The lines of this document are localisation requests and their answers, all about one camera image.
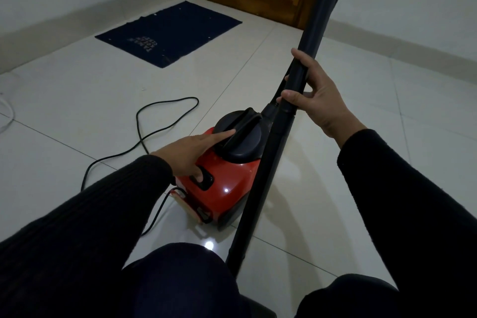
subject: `dark blue mat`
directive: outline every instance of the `dark blue mat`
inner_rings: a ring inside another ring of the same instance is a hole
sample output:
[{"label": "dark blue mat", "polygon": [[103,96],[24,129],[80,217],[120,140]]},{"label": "dark blue mat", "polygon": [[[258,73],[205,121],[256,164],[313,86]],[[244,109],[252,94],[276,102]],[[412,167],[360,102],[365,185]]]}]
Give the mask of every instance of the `dark blue mat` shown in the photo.
[{"label": "dark blue mat", "polygon": [[184,1],[96,38],[164,68],[241,23]]}]

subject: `person's leg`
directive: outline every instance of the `person's leg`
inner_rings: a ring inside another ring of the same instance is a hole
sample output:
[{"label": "person's leg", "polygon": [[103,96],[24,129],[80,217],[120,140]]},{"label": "person's leg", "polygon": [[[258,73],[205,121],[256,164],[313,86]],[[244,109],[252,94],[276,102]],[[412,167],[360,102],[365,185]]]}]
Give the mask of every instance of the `person's leg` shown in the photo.
[{"label": "person's leg", "polygon": [[401,317],[399,291],[389,283],[359,274],[345,274],[300,303],[296,318]]},{"label": "person's leg", "polygon": [[234,277],[214,252],[165,245],[122,271],[119,317],[249,317]]}]

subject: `white cable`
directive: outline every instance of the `white cable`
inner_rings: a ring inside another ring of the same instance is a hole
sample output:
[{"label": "white cable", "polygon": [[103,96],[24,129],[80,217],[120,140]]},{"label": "white cable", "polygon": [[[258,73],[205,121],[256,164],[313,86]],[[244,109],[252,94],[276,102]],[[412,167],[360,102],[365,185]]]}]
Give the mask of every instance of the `white cable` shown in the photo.
[{"label": "white cable", "polygon": [[13,119],[15,118],[15,112],[13,111],[13,107],[11,106],[11,104],[9,104],[6,100],[4,100],[2,97],[0,97],[0,103],[3,104],[9,111],[9,114],[10,116],[9,117],[9,120],[7,123],[5,123],[3,126],[0,127],[0,133],[2,133],[3,131],[5,131],[8,126],[13,122]]}]

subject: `vacuum cleaner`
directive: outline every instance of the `vacuum cleaner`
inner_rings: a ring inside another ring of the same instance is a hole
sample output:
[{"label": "vacuum cleaner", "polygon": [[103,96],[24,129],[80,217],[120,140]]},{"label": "vacuum cleaner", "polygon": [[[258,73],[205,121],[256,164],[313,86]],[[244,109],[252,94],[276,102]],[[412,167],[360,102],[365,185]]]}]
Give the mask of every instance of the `vacuum cleaner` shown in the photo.
[{"label": "vacuum cleaner", "polygon": [[[337,0],[316,0],[298,49],[315,57],[330,14]],[[235,134],[208,150],[197,161],[204,179],[176,178],[186,193],[174,193],[176,200],[201,223],[215,224],[218,230],[242,217],[229,250],[226,263],[237,277],[248,244],[252,239],[273,176],[287,141],[297,108],[276,98],[283,89],[303,93],[307,68],[293,60],[269,104],[261,112],[252,108],[223,116],[205,133],[234,128]],[[248,298],[253,317],[276,317],[264,306]]]}]

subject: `person's left arm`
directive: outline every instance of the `person's left arm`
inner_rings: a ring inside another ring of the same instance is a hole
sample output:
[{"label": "person's left arm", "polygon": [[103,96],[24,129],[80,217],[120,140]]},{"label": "person's left arm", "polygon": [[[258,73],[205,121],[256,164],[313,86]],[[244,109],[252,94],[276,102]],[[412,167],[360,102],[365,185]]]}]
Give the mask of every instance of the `person's left arm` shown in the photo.
[{"label": "person's left arm", "polygon": [[172,176],[200,180],[197,158],[233,133],[185,137],[142,156],[0,243],[0,316],[99,309]]}]

